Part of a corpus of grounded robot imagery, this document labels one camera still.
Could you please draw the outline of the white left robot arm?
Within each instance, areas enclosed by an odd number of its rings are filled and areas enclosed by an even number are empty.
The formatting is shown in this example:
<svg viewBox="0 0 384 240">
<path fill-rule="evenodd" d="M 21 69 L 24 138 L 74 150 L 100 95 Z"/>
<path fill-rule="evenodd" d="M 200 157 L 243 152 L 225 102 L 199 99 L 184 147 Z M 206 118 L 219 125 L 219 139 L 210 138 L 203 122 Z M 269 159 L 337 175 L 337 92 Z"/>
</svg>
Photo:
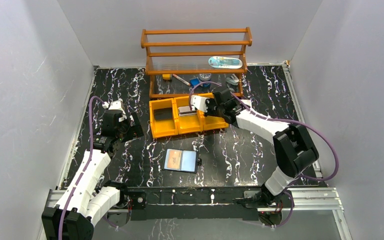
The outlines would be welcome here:
<svg viewBox="0 0 384 240">
<path fill-rule="evenodd" d="M 97 188 L 100 176 L 125 142 L 144 135 L 136 113 L 126 114 L 121 99 L 102 102 L 104 113 L 100 129 L 94 130 L 89 117 L 89 143 L 72 182 L 52 207 L 45 207 L 41 219 L 48 240 L 90 240 L 96 224 L 111 208 L 129 209 L 140 193 L 127 185 L 109 180 Z"/>
</svg>

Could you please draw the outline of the black leather card holder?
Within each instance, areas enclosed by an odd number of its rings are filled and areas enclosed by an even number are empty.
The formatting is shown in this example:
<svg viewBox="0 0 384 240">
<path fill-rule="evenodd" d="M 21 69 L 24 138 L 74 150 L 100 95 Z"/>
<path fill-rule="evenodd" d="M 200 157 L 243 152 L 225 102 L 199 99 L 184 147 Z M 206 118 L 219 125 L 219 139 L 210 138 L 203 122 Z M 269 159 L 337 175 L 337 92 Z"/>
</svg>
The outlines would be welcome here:
<svg viewBox="0 0 384 240">
<path fill-rule="evenodd" d="M 182 156 L 181 156 L 180 170 L 172 170 L 172 169 L 165 168 L 166 155 L 169 149 L 166 150 L 165 158 L 162 165 L 162 168 L 164 170 L 183 172 L 183 173 L 194 173 L 194 174 L 197 173 L 198 167 L 202 165 L 202 159 L 199 158 L 198 152 L 194 150 L 181 150 Z"/>
</svg>

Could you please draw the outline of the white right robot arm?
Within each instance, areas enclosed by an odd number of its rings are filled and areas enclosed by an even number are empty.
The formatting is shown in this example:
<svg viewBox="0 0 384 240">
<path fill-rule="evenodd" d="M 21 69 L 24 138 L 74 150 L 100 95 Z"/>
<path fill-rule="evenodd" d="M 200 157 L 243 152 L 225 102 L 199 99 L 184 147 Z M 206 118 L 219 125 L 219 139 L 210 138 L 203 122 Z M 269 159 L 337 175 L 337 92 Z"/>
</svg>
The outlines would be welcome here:
<svg viewBox="0 0 384 240">
<path fill-rule="evenodd" d="M 217 87 L 211 97 L 190 94 L 188 104 L 205 114 L 267 140 L 274 148 L 277 167 L 261 186 L 262 202 L 275 207 L 281 193 L 299 174 L 319 159 L 319 152 L 303 123 L 272 119 L 256 112 L 226 87 Z"/>
</svg>

